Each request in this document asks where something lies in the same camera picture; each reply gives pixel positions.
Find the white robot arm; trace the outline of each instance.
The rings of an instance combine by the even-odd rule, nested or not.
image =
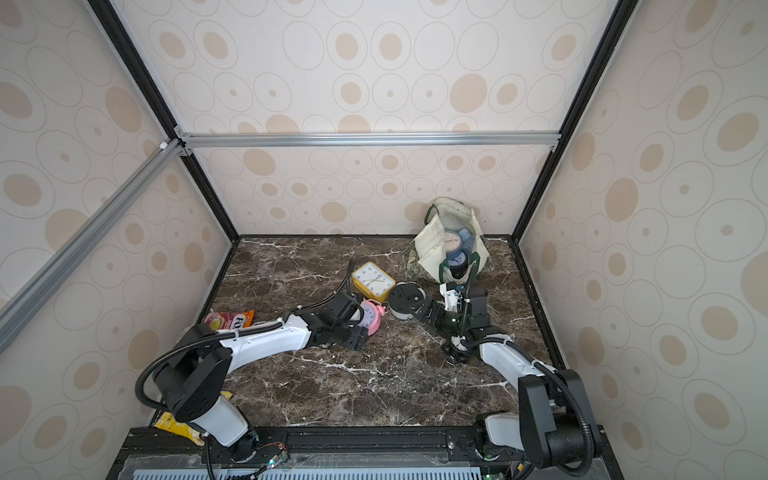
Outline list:
[[[486,455],[512,447],[525,452],[533,465],[546,468],[600,454],[597,425],[575,372],[555,370],[533,359],[491,326],[484,293],[462,295],[455,313],[439,306],[427,300],[418,317],[448,338],[442,347],[446,359],[461,363],[479,356],[518,390],[520,415],[481,415],[478,430],[484,432]],[[358,308],[354,298],[337,290],[318,313],[294,310],[242,330],[213,331],[206,324],[196,325],[139,375],[136,395],[145,405],[170,411],[177,421],[213,436],[229,447],[233,460],[244,462],[254,454],[254,438],[248,421],[220,394],[227,374],[267,356],[309,346],[338,343],[361,349],[368,332],[356,325]],[[163,403],[144,393],[149,376],[163,394]],[[566,406],[568,411],[555,413],[555,406]],[[589,462],[582,463],[588,468]]]

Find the wallpaper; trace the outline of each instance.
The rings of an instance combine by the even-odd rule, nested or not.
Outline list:
[[[523,251],[628,480],[765,478],[768,4],[650,0]]]
[[[436,197],[511,233],[548,145],[199,148],[240,234],[418,233]]]
[[[184,172],[169,162],[0,354],[3,480],[101,480],[146,424],[137,375],[194,323],[230,246]]]
[[[72,0],[0,3],[0,308],[164,135]]]
[[[615,0],[114,0],[196,133],[558,130]]]

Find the aluminum frame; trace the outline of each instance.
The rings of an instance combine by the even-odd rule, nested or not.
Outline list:
[[[118,188],[80,230],[29,280],[0,313],[0,353],[45,305],[70,273],[91,253],[163,167],[181,152],[179,140],[167,141]]]
[[[371,147],[407,145],[557,145],[558,131],[471,131],[402,133],[189,134],[179,138],[191,148],[226,147]]]

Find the yellow alarm clock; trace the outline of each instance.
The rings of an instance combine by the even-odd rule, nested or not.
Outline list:
[[[352,283],[367,298],[383,302],[395,286],[395,280],[374,262],[367,262],[352,274]]]

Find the brown marble tabletop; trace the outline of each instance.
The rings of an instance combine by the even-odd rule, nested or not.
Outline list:
[[[275,319],[297,304],[320,300],[338,287],[352,256],[366,257],[394,279],[404,278],[402,252],[412,238],[244,238],[219,288],[213,309],[256,310]],[[508,244],[487,241],[492,266],[478,276],[488,290],[491,322],[531,355],[550,362]],[[438,286],[422,283],[441,299]],[[390,313],[364,350],[339,346],[280,353],[232,372],[234,393],[253,425],[469,425],[477,414],[518,411],[516,386],[473,358],[452,366],[437,332]]]

